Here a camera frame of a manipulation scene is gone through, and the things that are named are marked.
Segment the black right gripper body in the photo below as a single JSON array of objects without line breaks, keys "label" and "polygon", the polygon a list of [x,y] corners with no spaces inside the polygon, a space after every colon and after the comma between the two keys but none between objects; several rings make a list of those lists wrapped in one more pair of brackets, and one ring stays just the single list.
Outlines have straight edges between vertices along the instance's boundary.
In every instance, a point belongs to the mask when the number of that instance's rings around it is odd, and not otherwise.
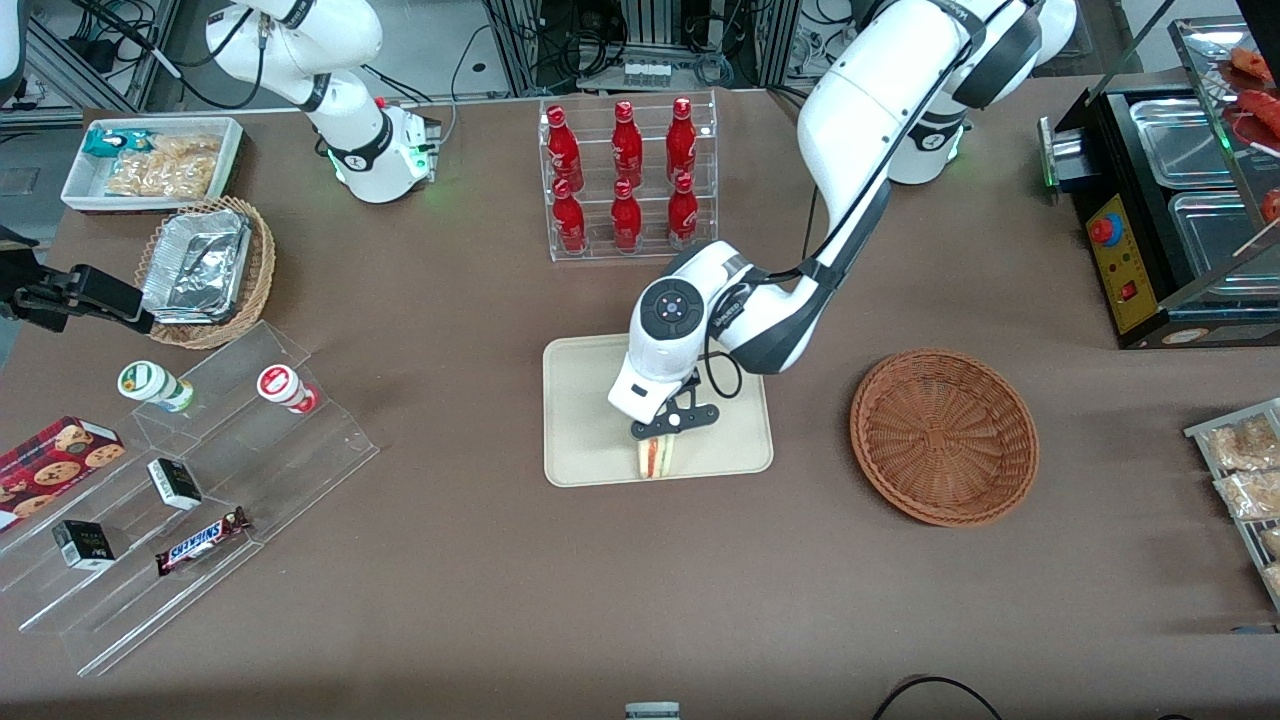
[{"label": "black right gripper body", "polygon": [[67,327],[67,304],[50,283],[55,272],[36,258],[38,242],[1,228],[1,315],[61,333]]}]

